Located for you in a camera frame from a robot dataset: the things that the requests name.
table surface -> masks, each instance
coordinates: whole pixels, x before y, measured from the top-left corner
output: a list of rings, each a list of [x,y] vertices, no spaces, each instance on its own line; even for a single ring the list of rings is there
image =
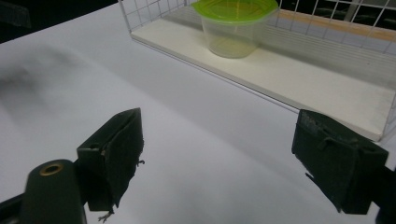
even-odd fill
[[[117,5],[0,45],[0,200],[135,107],[146,164],[107,223],[374,223],[374,205],[338,214],[304,175],[295,112],[135,43]]]

container lid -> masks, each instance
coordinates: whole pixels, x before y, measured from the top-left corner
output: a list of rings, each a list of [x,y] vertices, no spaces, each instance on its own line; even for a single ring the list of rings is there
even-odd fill
[[[278,8],[276,0],[200,0],[191,5],[203,17],[226,22],[257,21]]]

clear plastic container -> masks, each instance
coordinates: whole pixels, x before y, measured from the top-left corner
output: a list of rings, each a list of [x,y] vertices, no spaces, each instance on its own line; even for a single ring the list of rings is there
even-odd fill
[[[243,58],[256,49],[261,23],[277,10],[275,0],[201,0],[192,6],[202,17],[208,48],[225,58]]]

wire rack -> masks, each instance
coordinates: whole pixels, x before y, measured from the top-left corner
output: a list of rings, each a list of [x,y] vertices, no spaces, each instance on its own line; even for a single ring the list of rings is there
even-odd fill
[[[132,32],[195,0],[120,0]],[[278,0],[268,24],[318,39],[396,55],[396,0]]]

white wire grid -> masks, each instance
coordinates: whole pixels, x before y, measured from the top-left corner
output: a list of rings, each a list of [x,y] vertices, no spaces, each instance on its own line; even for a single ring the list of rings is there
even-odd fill
[[[171,12],[187,7],[196,0],[119,1],[128,29],[132,32]],[[396,0],[278,0],[278,2],[281,8],[286,3],[291,3],[294,8],[282,9],[281,13],[269,20],[269,25],[361,49],[373,49],[396,55]],[[305,7],[308,2],[313,5],[311,14],[299,12],[300,8]],[[319,5],[323,3],[332,4],[332,7],[326,8],[328,10],[326,19],[317,15],[319,10],[323,10],[319,8]],[[340,12],[338,8],[341,5],[344,7],[347,5],[343,10],[345,13],[343,21],[335,18]],[[371,25],[358,24],[357,20],[361,18],[361,12],[367,8],[376,12],[376,14],[369,13],[372,16],[375,14],[371,18],[374,22]],[[386,19],[393,22],[393,29],[378,27],[378,24],[384,20],[385,13],[394,15]]]

